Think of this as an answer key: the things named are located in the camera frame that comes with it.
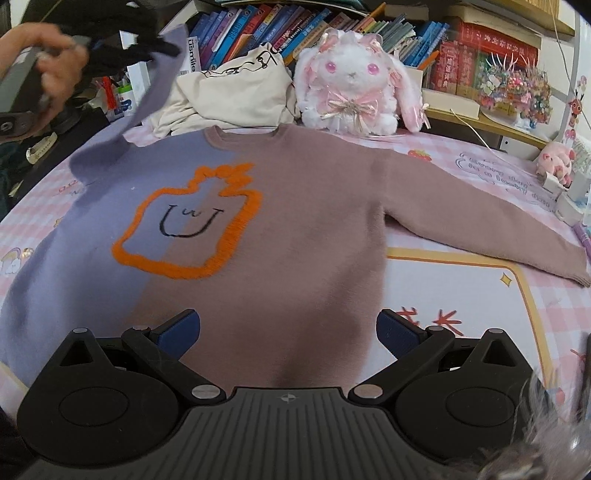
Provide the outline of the person's left hand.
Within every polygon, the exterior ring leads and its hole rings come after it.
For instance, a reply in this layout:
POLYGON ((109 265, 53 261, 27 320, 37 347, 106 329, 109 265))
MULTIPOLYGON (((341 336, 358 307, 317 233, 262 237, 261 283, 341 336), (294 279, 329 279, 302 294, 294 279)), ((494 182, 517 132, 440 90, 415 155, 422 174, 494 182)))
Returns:
POLYGON ((73 95, 88 62, 81 37, 23 23, 1 37, 1 140, 37 134, 73 95))

